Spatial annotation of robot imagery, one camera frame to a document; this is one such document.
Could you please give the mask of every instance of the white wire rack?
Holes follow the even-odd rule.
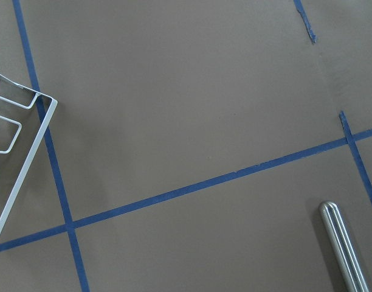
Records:
[[[21,167],[21,170],[19,172],[19,175],[16,179],[16,182],[15,184],[13,185],[13,188],[12,188],[12,191],[10,192],[10,195],[8,197],[8,200],[4,206],[4,209],[2,211],[2,214],[0,216],[0,234],[1,234],[1,231],[5,225],[5,222],[8,218],[8,215],[10,213],[10,210],[12,209],[12,206],[13,206],[13,203],[15,202],[16,200],[16,197],[17,197],[17,194],[22,186],[22,183],[24,181],[24,178],[26,177],[26,174],[28,172],[28,169],[32,163],[32,160],[33,158],[35,157],[35,154],[36,154],[36,151],[37,149],[39,148],[39,145],[40,145],[40,142],[47,130],[47,127],[48,127],[48,124],[51,120],[51,117],[53,115],[53,112],[55,111],[55,108],[57,107],[57,101],[52,98],[51,96],[47,96],[41,92],[38,92],[38,91],[35,91],[31,88],[28,88],[28,87],[25,87],[23,85],[20,85],[16,82],[13,82],[11,80],[9,80],[8,78],[6,78],[5,76],[1,75],[0,74],[0,80],[12,85],[12,86],[15,86],[19,89],[22,89],[24,91],[29,91],[29,92],[32,92],[33,93],[33,97],[32,99],[30,100],[29,104],[28,105],[25,105],[25,104],[22,104],[22,103],[18,103],[16,101],[13,101],[11,99],[8,99],[6,97],[3,97],[3,96],[0,96],[0,100],[3,101],[3,102],[6,102],[6,103],[9,103],[13,106],[17,106],[19,108],[22,108],[22,109],[25,109],[25,110],[31,110],[35,104],[35,102],[38,100],[38,98],[47,98],[50,100],[50,103],[49,103],[49,106],[48,106],[48,109],[47,109],[47,112],[46,112],[46,115],[44,116],[44,119],[43,121],[41,121],[41,125],[38,129],[38,132],[32,142],[32,145],[30,147],[30,150],[27,154],[27,157]],[[22,125],[21,123],[19,123],[18,121],[16,120],[13,120],[13,119],[9,119],[8,117],[4,117],[4,116],[1,116],[0,115],[0,119],[8,122],[8,123],[12,123],[14,124],[15,126],[17,126],[17,131],[15,133],[15,135],[13,136],[13,139],[10,143],[10,145],[8,146],[8,149],[6,150],[0,150],[0,155],[6,155],[6,154],[9,154],[10,151],[12,150],[12,148],[14,147],[16,141],[17,141],[17,138],[21,132],[21,128],[22,128]]]

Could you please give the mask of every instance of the metallic tube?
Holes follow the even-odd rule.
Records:
[[[320,213],[349,292],[369,292],[339,208],[333,202],[320,205]]]

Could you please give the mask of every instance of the gray surface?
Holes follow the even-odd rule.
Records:
[[[0,291],[79,291],[67,234],[0,253]]]
[[[341,138],[341,109],[372,127],[372,1],[303,3],[315,46],[291,0],[23,0],[73,218]],[[0,71],[29,85],[9,1]],[[326,199],[372,288],[372,208],[341,147],[78,229],[91,291],[344,291]],[[42,145],[0,242],[62,222]],[[0,291],[79,291],[67,235],[0,253]]]
[[[327,199],[372,288],[372,209],[348,147],[77,234],[94,291],[345,291],[318,212]]]

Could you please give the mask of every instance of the blue tape line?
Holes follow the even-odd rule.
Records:
[[[362,139],[366,139],[368,137],[372,137],[372,129],[367,130],[367,131],[364,131],[364,132],[357,133],[353,137],[354,137],[355,140],[362,140]],[[302,157],[301,155],[299,155],[299,153],[306,154],[306,151],[309,151],[308,154],[314,155],[314,154],[321,153],[321,152],[324,152],[324,151],[328,151],[328,150],[331,150],[333,148],[337,148],[337,147],[340,147],[340,146],[343,146],[343,145],[346,145],[346,144],[347,144],[347,141],[346,141],[346,139],[343,138],[343,139],[339,139],[339,140],[336,140],[336,141],[332,141],[332,142],[327,143],[327,144],[323,144],[323,145],[319,145],[319,146],[310,148],[308,150],[304,150],[304,151],[300,151],[300,152],[297,152],[297,153],[293,153],[292,154],[293,158],[295,157],[295,155],[297,155],[297,158],[296,159],[293,159],[291,161],[294,161],[294,160],[297,160],[297,159],[300,159],[300,158],[306,158],[307,157],[307,156]],[[256,167],[257,167],[257,165],[252,166],[252,167],[249,167],[248,169],[256,168]],[[147,203],[149,203],[150,200],[152,200],[152,198],[146,199],[146,200],[142,200],[142,201],[148,201]],[[136,205],[134,205],[134,204],[127,205],[127,206],[129,206],[128,208],[127,208],[127,206],[124,206],[124,207],[120,207],[120,208],[116,208],[116,209],[110,210],[109,212],[113,212],[114,213],[114,216],[118,216],[118,215],[121,215],[120,214],[121,208],[125,208],[126,211],[128,210],[128,212],[131,212],[132,210],[141,209],[141,207],[150,206],[149,204],[144,204],[144,202],[142,202],[142,201],[140,201],[140,205],[138,205],[139,202],[136,202],[136,203],[134,203]],[[100,215],[100,214],[97,214],[97,215],[93,215],[93,216],[86,217],[86,218],[83,218],[81,220],[75,221],[74,222],[74,226],[76,228],[79,228],[79,227],[87,226],[88,224],[92,224],[92,223],[96,223],[98,221],[105,220],[105,219],[102,219],[104,217],[104,215],[106,215],[104,213],[106,213],[106,212],[101,213],[103,215],[100,216],[99,218],[97,218],[97,219],[101,219],[101,220],[93,220],[93,219],[96,218],[96,216],[99,216]],[[17,240],[12,240],[10,242],[1,243],[0,244],[0,251],[5,251],[5,250],[8,250],[8,249],[15,248],[17,246],[25,245],[25,244],[28,244],[28,243],[31,243],[31,242],[34,242],[34,241],[37,241],[37,240],[41,240],[43,238],[47,238],[47,237],[50,237],[50,236],[53,236],[53,235],[57,235],[57,234],[60,233],[60,232],[57,231],[58,228],[64,228],[64,231],[67,231],[66,228],[65,228],[65,225],[62,225],[62,226],[59,226],[59,227],[48,229],[46,231],[38,232],[36,234],[27,235],[27,236],[21,237],[21,238],[19,238]]]
[[[13,7],[15,9],[17,25],[21,37],[22,47],[24,49],[24,56],[27,63],[28,73],[30,77],[30,81],[32,84],[32,88],[34,90],[40,91],[38,78],[36,75],[35,64],[33,62],[32,53],[30,50],[28,34],[26,31],[25,23],[24,23],[24,16],[22,14],[21,5],[19,0],[12,0]],[[36,107],[38,110],[40,121],[43,121],[44,116],[46,115],[46,110],[44,109],[44,104],[41,99],[36,101]],[[66,230],[69,236],[69,241],[71,245],[72,254],[74,257],[75,267],[77,269],[78,278],[80,281],[82,291],[90,291],[88,279],[86,277],[86,272],[83,266],[82,255],[80,252],[80,248],[78,245],[77,235],[75,233],[75,229],[72,227],[72,215],[69,207],[69,203],[66,196],[66,190],[64,188],[62,175],[60,172],[59,164],[57,155],[55,152],[55,147],[53,146],[52,136],[49,128],[47,128],[46,133],[44,135],[44,140],[46,141],[46,147],[51,163],[53,177],[55,179],[55,184],[58,191],[58,196],[61,204],[61,208],[63,211],[64,221],[66,222]]]
[[[27,235],[24,237],[20,237],[14,240],[10,240],[9,242],[4,242],[0,244],[0,252],[6,251],[8,249],[16,248],[18,246],[26,245],[31,242],[37,242],[38,240],[42,240],[54,235],[58,235],[61,233],[66,232],[66,226],[60,225],[54,228],[50,228],[47,230],[43,230],[31,235]]]
[[[295,152],[293,154],[289,154],[277,159],[273,159],[261,164],[257,164],[246,169],[241,169],[237,172],[227,173],[226,175],[217,176],[216,178],[211,178],[206,181],[201,181],[196,184],[192,184],[187,187],[182,187],[177,190],[173,190],[171,192],[163,193],[158,196],[153,196],[151,198],[147,198],[135,203],[128,204],[126,206],[118,207],[109,211],[105,211],[99,213],[97,215],[89,216],[74,222],[75,228],[80,228],[89,224],[93,224],[99,221],[103,221],[112,217],[119,216],[121,214],[129,213],[144,207],[152,206],[154,204],[158,204],[173,198],[177,198],[179,196],[183,196],[189,193],[193,193],[202,189],[206,189],[208,187],[215,186],[217,184],[222,184],[227,181],[231,181],[233,179],[241,178],[243,176],[251,175],[256,172],[261,172],[262,170],[271,169],[272,167],[276,167],[288,162],[292,162],[301,158],[309,157],[312,155],[316,155],[317,153],[321,153],[324,151],[328,151],[346,144],[346,140],[341,138],[339,140],[335,140],[332,142],[328,142],[316,147],[312,147],[306,150],[302,150],[299,152]]]
[[[348,124],[348,121],[343,111],[340,112],[339,117],[343,125],[343,130],[344,130],[346,141],[348,143],[348,146],[350,146],[350,150],[355,160],[356,167],[360,173],[360,177],[362,178],[364,187],[366,188],[368,197],[370,198],[370,201],[372,204],[372,184],[371,184],[370,178],[368,177],[366,168],[364,167],[364,163],[363,163],[362,157],[360,156],[359,149],[357,148],[355,140],[353,138],[350,125]]]
[[[308,35],[310,37],[310,40],[312,41],[312,44],[315,44],[317,42],[317,36],[314,34],[312,30],[312,26],[310,25],[308,16],[306,15],[305,9],[302,6],[301,0],[294,0],[295,8],[301,14],[303,23],[305,24],[306,31],[308,32]]]

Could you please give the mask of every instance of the metal rod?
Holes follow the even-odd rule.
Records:
[[[337,205],[320,205],[320,213],[349,292],[370,292]]]

